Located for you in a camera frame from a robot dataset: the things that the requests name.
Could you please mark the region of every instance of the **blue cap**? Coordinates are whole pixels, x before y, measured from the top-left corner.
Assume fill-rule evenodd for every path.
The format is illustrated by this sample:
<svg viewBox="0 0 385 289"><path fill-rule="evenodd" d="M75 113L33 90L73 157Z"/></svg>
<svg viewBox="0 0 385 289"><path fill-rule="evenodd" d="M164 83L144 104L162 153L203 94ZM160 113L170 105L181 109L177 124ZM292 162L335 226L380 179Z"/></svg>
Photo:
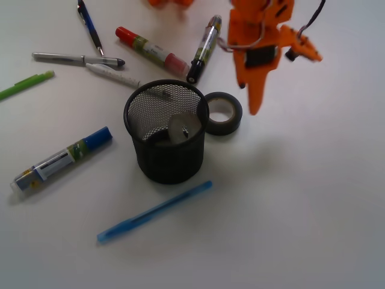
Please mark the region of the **blue cap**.
<svg viewBox="0 0 385 289"><path fill-rule="evenodd" d="M90 152L104 145L106 142L112 139L112 135L108 130L108 127L104 127L97 132L94 132L92 135L83 138L85 145L88 147Z"/></svg>

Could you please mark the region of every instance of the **white pen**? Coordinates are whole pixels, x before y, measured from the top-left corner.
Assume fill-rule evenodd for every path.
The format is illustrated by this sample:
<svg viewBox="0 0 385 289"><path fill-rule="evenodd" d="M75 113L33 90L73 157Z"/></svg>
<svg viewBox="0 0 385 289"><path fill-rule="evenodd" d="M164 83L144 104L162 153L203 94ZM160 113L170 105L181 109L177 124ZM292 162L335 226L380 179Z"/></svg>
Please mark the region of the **white pen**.
<svg viewBox="0 0 385 289"><path fill-rule="evenodd" d="M117 81L120 81L124 84L127 84L133 88L138 88L142 86L141 81L138 81L136 79L133 79L131 77L126 76L124 73L121 73L119 71L116 71L107 65L104 64L90 64L86 63L86 68L90 69L92 72L102 75L102 76L107 76L109 78L115 79Z"/></svg>

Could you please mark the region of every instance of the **red marker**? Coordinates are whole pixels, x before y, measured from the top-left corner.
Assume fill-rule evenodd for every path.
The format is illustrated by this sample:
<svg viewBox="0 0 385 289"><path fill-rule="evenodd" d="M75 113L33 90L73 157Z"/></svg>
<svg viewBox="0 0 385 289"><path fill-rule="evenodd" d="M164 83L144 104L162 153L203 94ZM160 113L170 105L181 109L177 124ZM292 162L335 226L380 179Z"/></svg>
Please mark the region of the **red marker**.
<svg viewBox="0 0 385 289"><path fill-rule="evenodd" d="M151 59L176 76L186 78L190 69L189 65L173 53L160 48L158 45L149 42L147 39L124 27L117 28L115 33L121 41L127 43L131 48L146 58Z"/></svg>

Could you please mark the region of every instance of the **wire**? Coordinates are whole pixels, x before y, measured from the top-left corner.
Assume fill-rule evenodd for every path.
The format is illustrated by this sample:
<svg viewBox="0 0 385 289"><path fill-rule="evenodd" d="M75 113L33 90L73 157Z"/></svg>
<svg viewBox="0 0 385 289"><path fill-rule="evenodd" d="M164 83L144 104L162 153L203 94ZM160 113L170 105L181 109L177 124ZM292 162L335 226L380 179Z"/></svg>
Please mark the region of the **wire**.
<svg viewBox="0 0 385 289"><path fill-rule="evenodd" d="M228 45L226 41L219 37L217 42L220 48L222 48L226 52L233 52L234 50L245 50L245 49L250 49L256 46L263 38L265 37L265 21L263 20L260 23L260 36L259 38L253 42L252 44L248 45Z"/></svg>
<svg viewBox="0 0 385 289"><path fill-rule="evenodd" d="M318 15L321 13L322 11L322 8L324 8L324 5L325 5L325 2L326 0L321 0L321 4L319 5L318 9L315 11L315 13L313 14L312 18L310 19L309 23L306 24L305 26L302 26L301 29L299 30L298 34L297 34L297 37L300 38L303 31L305 31L306 29L308 29L309 26L311 26L311 24L313 24L313 22L315 21L315 19L317 19Z"/></svg>

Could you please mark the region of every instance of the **orange plastic part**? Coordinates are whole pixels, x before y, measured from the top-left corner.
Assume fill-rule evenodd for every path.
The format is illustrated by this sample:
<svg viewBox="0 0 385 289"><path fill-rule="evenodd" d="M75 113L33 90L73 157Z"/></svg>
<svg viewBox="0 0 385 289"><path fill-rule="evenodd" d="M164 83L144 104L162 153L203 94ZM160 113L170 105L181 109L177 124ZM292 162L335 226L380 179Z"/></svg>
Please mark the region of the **orange plastic part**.
<svg viewBox="0 0 385 289"><path fill-rule="evenodd" d="M160 3L164 2L164 0L149 0L150 5L156 6L159 5ZM183 6L190 6L191 3L194 2L194 0L173 0L173 2L178 3Z"/></svg>
<svg viewBox="0 0 385 289"><path fill-rule="evenodd" d="M282 25L290 20L294 8L294 0L232 0L235 9L230 12L229 45L250 45L261 34L262 22L265 25L263 39L251 49L274 45L277 48L272 63L254 68L245 67L246 50L234 50L236 77L240 88L248 87L248 103L250 114L258 113L263 100L263 91L267 74L278 67L282 56L282 47L290 46L294 53L313 61L321 61L322 57L310 42L298 31Z"/></svg>

